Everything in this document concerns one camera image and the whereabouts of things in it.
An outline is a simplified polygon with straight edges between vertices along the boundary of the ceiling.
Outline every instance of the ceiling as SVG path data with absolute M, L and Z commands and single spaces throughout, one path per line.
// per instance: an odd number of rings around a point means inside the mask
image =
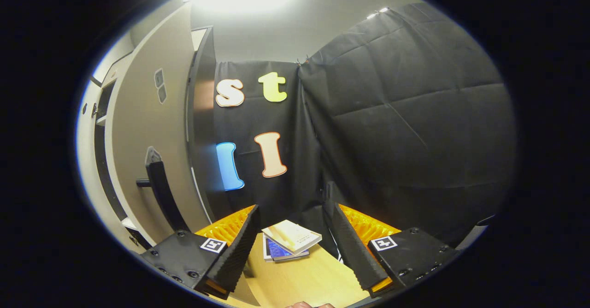
M 375 10 L 423 0 L 285 0 L 261 12 L 219 10 L 218 0 L 209 1 L 192 2 L 191 26 L 213 26 L 218 62 L 303 62 Z

